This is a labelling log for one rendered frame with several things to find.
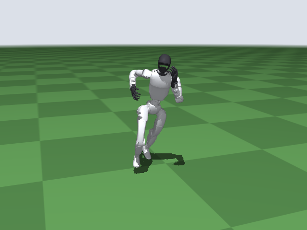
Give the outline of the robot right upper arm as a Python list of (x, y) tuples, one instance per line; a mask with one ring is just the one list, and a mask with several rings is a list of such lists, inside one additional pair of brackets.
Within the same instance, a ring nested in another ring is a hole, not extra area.
[(134, 76), (137, 78), (139, 77), (143, 77), (145, 79), (149, 79), (151, 76), (152, 72), (148, 69), (143, 69), (143, 70), (134, 70)]

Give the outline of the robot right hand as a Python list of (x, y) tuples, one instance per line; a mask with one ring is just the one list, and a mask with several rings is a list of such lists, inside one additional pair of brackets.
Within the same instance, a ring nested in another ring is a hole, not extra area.
[(131, 94), (132, 94), (133, 99), (138, 101), (139, 98), (137, 98), (137, 97), (140, 97), (140, 96), (138, 96), (137, 94), (139, 94), (139, 95), (141, 95), (141, 94), (137, 93), (136, 90), (139, 90), (139, 89), (136, 88), (135, 84), (132, 84), (130, 90), (131, 90)]

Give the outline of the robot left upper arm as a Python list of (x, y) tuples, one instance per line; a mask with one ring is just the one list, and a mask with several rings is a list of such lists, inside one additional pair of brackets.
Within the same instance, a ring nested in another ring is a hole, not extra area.
[[(179, 89), (179, 91), (182, 94), (182, 87), (181, 87), (181, 82), (180, 82), (179, 77), (177, 77), (177, 81), (178, 81), (178, 89)], [(176, 101), (176, 103), (181, 103), (182, 102), (182, 100), (180, 98), (179, 99), (175, 99), (175, 101)]]

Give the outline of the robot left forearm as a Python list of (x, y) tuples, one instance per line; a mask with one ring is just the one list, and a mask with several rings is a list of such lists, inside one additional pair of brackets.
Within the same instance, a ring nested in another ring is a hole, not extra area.
[[(170, 86), (171, 86), (171, 84), (170, 84)], [(174, 97), (175, 97), (176, 99), (179, 99), (179, 98), (180, 98), (182, 101), (184, 100), (184, 98), (183, 98), (181, 92), (180, 92), (179, 89), (178, 89), (178, 84), (175, 84), (175, 87), (172, 88), (172, 92), (173, 92)]]

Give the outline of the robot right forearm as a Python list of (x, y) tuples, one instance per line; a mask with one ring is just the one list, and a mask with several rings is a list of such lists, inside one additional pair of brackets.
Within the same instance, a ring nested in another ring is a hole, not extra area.
[(132, 84), (136, 85), (136, 77), (134, 76), (134, 70), (132, 70), (129, 74), (130, 88)]

